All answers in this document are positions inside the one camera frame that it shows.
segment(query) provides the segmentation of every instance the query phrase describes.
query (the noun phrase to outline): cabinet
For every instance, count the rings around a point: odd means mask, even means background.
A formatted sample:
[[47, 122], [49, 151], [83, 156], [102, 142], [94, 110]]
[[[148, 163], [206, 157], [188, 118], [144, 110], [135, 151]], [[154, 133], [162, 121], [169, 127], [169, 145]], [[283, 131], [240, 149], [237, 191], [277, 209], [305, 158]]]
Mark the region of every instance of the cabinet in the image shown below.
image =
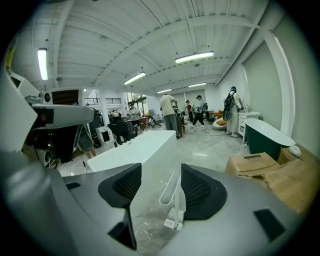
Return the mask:
[[245, 142], [246, 120], [249, 118], [258, 119], [259, 116], [259, 112], [239, 112], [238, 134], [240, 134], [243, 137], [243, 142]]

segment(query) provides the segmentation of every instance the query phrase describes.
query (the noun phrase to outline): black backpack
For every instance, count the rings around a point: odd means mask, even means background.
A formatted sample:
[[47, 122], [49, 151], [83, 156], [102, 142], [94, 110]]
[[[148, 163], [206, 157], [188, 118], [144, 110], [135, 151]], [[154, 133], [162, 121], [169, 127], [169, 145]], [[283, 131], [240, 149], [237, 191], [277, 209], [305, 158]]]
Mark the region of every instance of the black backpack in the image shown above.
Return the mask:
[[233, 94], [228, 94], [228, 96], [226, 97], [225, 101], [224, 101], [224, 107], [225, 108], [232, 108], [235, 105], [235, 99]]

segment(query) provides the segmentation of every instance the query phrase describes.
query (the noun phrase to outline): freestanding bathtub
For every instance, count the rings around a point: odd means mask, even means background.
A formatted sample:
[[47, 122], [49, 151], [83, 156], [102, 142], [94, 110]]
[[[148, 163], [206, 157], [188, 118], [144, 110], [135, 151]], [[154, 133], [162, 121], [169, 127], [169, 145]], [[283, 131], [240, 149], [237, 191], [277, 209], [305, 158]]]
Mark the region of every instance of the freestanding bathtub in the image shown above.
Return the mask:
[[296, 144], [292, 138], [259, 119], [247, 119], [245, 133], [251, 154], [266, 152], [275, 161], [278, 161], [281, 148]]

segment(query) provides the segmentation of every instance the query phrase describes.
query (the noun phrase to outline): ceiling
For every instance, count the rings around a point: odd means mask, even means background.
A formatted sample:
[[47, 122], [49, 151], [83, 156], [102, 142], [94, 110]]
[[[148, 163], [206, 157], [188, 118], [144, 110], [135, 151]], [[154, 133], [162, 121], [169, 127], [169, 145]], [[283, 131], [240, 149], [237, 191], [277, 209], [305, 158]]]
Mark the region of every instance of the ceiling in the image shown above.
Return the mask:
[[[153, 95], [203, 82], [216, 85], [259, 27], [267, 3], [267, 0], [44, 3], [17, 35], [12, 70], [39, 90], [108, 88]], [[48, 50], [47, 81], [40, 76], [39, 48]], [[175, 62], [175, 58], [208, 51], [214, 51], [214, 56], [183, 64]], [[124, 85], [142, 71], [146, 73], [144, 78]]]

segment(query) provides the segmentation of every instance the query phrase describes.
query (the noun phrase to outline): white counter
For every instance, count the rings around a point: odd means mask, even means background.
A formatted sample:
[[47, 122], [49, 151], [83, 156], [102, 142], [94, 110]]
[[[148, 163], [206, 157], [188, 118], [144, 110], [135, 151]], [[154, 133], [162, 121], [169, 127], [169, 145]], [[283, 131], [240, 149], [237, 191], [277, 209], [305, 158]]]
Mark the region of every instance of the white counter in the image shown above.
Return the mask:
[[238, 134], [240, 134], [242, 138], [242, 142], [245, 143], [246, 140], [246, 120], [247, 119], [259, 119], [259, 112], [239, 112], [239, 120], [238, 120]]
[[126, 164], [142, 164], [142, 183], [130, 206], [131, 215], [135, 217], [143, 213], [154, 194], [168, 182], [174, 169], [178, 168], [173, 165], [176, 143], [175, 131], [150, 130], [89, 159], [87, 163], [93, 172]]

